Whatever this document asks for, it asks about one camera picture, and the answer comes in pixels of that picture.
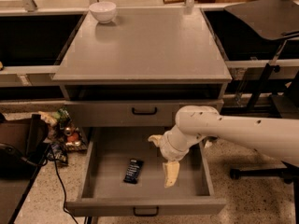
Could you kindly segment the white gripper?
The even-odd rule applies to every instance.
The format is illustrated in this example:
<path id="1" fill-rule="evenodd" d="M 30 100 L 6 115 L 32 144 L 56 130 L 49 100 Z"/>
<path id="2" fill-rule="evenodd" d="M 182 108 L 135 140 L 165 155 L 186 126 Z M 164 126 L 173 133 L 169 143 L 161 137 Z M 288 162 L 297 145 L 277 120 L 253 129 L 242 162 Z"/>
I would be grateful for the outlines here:
<path id="1" fill-rule="evenodd" d="M 151 135 L 148 141 L 159 147 L 162 156 L 168 160 L 163 163 L 164 186 L 170 188 L 178 179 L 179 161 L 187 155 L 191 146 L 200 142 L 200 136 L 197 133 L 184 133 L 178 126 L 174 126 L 163 135 Z"/>

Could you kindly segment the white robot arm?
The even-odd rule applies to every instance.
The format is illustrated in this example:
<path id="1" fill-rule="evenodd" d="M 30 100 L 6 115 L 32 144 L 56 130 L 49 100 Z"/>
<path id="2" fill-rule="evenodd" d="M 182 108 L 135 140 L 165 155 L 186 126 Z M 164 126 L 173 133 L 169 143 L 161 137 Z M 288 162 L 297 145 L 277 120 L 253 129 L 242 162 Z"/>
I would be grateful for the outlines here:
<path id="1" fill-rule="evenodd" d="M 220 138 L 242 147 L 299 165 L 299 120 L 223 116 L 212 106 L 187 105 L 175 115 L 175 125 L 149 141 L 160 149 L 164 185 L 170 188 L 178 179 L 179 162 L 190 147 L 208 138 Z"/>

